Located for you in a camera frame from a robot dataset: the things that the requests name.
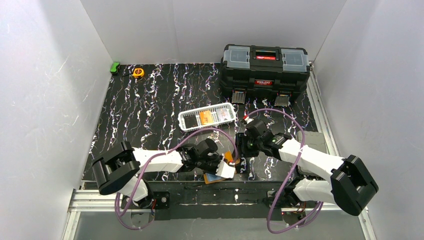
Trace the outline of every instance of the white wall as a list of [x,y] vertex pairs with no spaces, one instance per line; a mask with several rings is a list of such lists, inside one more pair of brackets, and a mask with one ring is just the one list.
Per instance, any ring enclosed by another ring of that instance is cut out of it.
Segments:
[[216,63],[227,44],[315,59],[346,0],[81,0],[114,61]]
[[348,0],[315,61],[343,156],[379,185],[378,239],[424,239],[424,1]]
[[0,239],[60,239],[112,60],[80,1],[0,1]]

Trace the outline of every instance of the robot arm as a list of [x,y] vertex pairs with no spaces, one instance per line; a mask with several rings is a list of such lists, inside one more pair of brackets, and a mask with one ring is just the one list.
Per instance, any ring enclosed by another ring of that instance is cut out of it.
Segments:
[[[273,134],[259,119],[245,119],[246,132],[236,136],[242,157],[256,157],[264,152],[269,157],[294,163],[301,144],[289,135]],[[324,180],[297,178],[284,189],[284,196],[292,205],[305,201],[337,204],[345,212],[358,216],[379,190],[362,160],[325,154],[307,145],[301,149],[298,166]]]
[[[186,144],[176,151],[152,159],[145,172],[181,173],[200,168],[205,173],[233,178],[236,171],[234,163],[227,164],[217,150],[217,144],[210,138],[197,145]],[[129,142],[121,142],[93,161],[92,168],[99,193],[109,195],[118,192],[129,196],[137,182],[135,175],[141,172],[148,159],[165,152],[167,151],[133,148]],[[135,192],[133,203],[143,208],[151,203],[151,195],[149,186],[142,180]]]

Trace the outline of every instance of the plastic basket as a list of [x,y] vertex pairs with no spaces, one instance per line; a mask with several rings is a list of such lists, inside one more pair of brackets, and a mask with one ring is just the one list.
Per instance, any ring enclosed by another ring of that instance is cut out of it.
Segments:
[[[220,109],[224,109],[224,110],[228,111],[229,119],[227,119],[227,120],[220,120],[219,119],[217,112]],[[200,113],[206,112],[206,111],[210,111],[213,122],[202,125]],[[188,117],[188,116],[195,116],[196,117],[197,126],[189,127],[189,128],[186,127],[184,117]],[[216,127],[218,125],[234,122],[235,120],[236,120],[236,112],[234,111],[234,107],[230,102],[225,102],[225,103],[220,103],[220,104],[216,104],[216,105],[204,106],[204,107],[200,107],[200,108],[196,108],[196,109],[192,109],[192,110],[182,111],[178,114],[178,125],[181,128],[181,130],[184,131],[184,132],[195,131],[195,130],[198,130],[198,129],[211,127],[211,126]]]

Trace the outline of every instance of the tabletop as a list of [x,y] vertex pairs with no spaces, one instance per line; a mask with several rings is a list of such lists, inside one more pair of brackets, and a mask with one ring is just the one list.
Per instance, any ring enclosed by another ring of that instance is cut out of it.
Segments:
[[[134,68],[143,68],[145,74],[134,78]],[[228,102],[219,88],[219,63],[121,65],[117,75],[112,76],[98,119],[83,180],[95,180],[91,164],[102,153],[121,141],[129,141],[135,148],[168,150],[175,147],[189,133],[182,132],[178,114],[182,111]],[[235,122],[218,126],[232,138],[244,131],[240,119],[256,109],[274,108],[267,99],[246,98],[245,104],[234,104]],[[306,131],[317,132],[306,91],[293,105],[279,107],[291,115]],[[263,111],[257,115],[274,134],[286,133],[293,137],[298,131],[294,123],[277,112]],[[232,151],[228,139],[217,131],[199,134],[188,140],[198,143],[212,138],[218,152]],[[242,169],[234,181],[283,181],[291,164],[267,157],[242,159]],[[198,168],[191,172],[148,172],[147,181],[203,181]]]

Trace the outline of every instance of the tape measure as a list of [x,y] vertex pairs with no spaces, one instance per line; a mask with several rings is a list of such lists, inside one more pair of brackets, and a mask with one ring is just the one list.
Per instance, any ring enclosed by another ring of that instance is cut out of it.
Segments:
[[134,69],[134,72],[132,73],[132,76],[135,78],[141,78],[145,75],[145,71],[143,68],[136,68]]

